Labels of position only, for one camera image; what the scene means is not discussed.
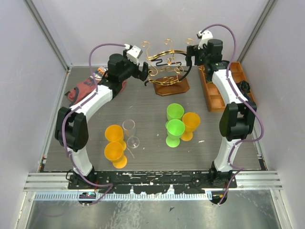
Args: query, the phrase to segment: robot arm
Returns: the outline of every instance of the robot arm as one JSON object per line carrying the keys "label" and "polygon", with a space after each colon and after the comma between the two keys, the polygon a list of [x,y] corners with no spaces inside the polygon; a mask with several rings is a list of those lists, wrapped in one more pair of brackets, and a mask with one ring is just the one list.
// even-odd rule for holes
{"label": "robot arm", "polygon": [[[195,65],[204,66],[206,81],[216,85],[225,102],[226,107],[219,123],[219,130],[223,137],[222,143],[218,156],[212,163],[210,174],[212,180],[227,178],[232,173],[231,164],[239,147],[239,145],[235,146],[235,143],[246,139],[247,135],[252,133],[255,120],[255,115],[241,102],[238,96],[250,104],[255,111],[256,104],[249,102],[243,96],[234,83],[231,71],[227,77],[228,62],[222,60],[223,42],[213,39],[212,33],[208,30],[198,32],[197,37],[201,39],[199,45],[187,46],[186,63],[189,66],[190,60],[194,56]],[[238,92],[237,96],[229,81]]]}
{"label": "robot arm", "polygon": [[139,70],[139,57],[141,49],[136,46],[125,45],[123,55],[112,54],[108,61],[107,78],[102,78],[97,92],[94,90],[79,103],[70,108],[62,107],[58,111],[55,127],[55,138],[63,146],[61,126],[65,116],[79,107],[69,118],[65,126],[65,136],[68,150],[72,151],[72,158],[80,172],[91,182],[95,181],[94,167],[89,161],[86,144],[89,139],[87,123],[89,119],[103,105],[111,101],[122,89],[122,83],[130,76],[145,81],[148,76],[148,64],[143,63],[142,71]]}

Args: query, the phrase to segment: white wall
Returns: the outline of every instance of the white wall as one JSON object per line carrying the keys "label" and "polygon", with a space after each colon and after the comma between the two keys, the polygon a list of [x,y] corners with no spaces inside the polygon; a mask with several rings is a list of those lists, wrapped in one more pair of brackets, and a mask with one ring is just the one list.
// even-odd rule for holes
{"label": "white wall", "polygon": [[[185,40],[204,27],[223,23],[236,34],[236,58],[247,41],[267,0],[33,0],[46,21],[57,45],[74,66],[88,65],[88,55],[100,43],[142,41],[152,45],[150,55],[167,50],[169,38],[175,49],[186,50]],[[216,38],[224,41],[224,58],[232,55],[229,32],[213,28]],[[121,48],[102,48],[92,64],[106,64],[113,52]]]}
{"label": "white wall", "polygon": [[10,229],[65,74],[23,1],[1,1],[0,33],[0,228]]}
{"label": "white wall", "polygon": [[243,61],[296,228],[305,225],[305,1],[278,1]]}

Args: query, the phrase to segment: orange cup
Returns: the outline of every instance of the orange cup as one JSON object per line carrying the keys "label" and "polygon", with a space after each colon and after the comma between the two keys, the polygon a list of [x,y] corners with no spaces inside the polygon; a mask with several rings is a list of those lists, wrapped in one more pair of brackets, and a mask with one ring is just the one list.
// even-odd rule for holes
{"label": "orange cup", "polygon": [[119,125],[111,125],[105,131],[105,137],[109,142],[119,142],[123,146],[123,150],[126,149],[126,143],[124,142],[124,132]]}
{"label": "orange cup", "polygon": [[124,155],[124,150],[119,142],[110,142],[105,147],[105,157],[110,160],[114,167],[124,168],[127,165],[127,157]]}
{"label": "orange cup", "polygon": [[181,136],[183,141],[190,141],[193,138],[193,132],[197,129],[200,124],[200,117],[198,114],[188,112],[182,117],[182,121],[185,125],[185,131]]}

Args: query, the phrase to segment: orange tray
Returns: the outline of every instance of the orange tray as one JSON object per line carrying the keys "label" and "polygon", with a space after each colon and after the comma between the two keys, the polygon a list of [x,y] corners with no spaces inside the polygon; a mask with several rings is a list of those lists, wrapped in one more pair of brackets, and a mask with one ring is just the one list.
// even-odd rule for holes
{"label": "orange tray", "polygon": [[[213,83],[207,83],[205,81],[205,74],[203,71],[203,66],[199,66],[199,74],[201,77],[201,83],[203,85],[203,90],[205,94],[205,98],[207,100],[208,109],[210,112],[220,112],[224,111],[225,104],[224,100],[222,99],[219,90]],[[232,77],[235,81],[235,83],[239,83],[242,80],[246,80],[246,76],[244,74],[243,68],[239,62],[233,62],[231,64],[230,70],[232,72]],[[248,96],[255,102],[255,99],[253,98],[253,94],[250,90],[250,93],[248,93]]]}

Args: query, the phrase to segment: wooden base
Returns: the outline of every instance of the wooden base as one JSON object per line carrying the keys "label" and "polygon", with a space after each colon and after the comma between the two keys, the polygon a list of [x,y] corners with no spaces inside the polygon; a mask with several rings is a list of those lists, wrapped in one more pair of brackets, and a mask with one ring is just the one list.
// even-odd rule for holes
{"label": "wooden base", "polygon": [[[163,78],[159,78],[159,79],[157,79],[157,81],[162,82]],[[154,87],[154,91],[156,92],[156,94],[158,94],[160,96],[184,93],[190,89],[189,83],[187,82],[186,78],[184,78],[179,83],[175,83],[175,84],[172,84],[169,86],[162,86],[162,85],[157,85],[154,83],[153,87]]]}
{"label": "wooden base", "polygon": [[[201,83],[203,86],[205,98],[208,105],[208,110],[210,112],[221,112],[225,109],[224,100],[220,95],[219,90],[213,83],[207,83],[205,80],[205,74],[203,72],[203,66],[199,66],[199,74],[201,78]],[[239,62],[233,62],[230,67],[232,77],[235,81],[235,83],[239,83],[242,80],[246,80],[246,76],[244,74],[244,71],[242,69],[242,66]],[[250,93],[248,93],[248,96],[251,100],[255,102],[255,99],[253,98],[253,94],[250,90]]]}

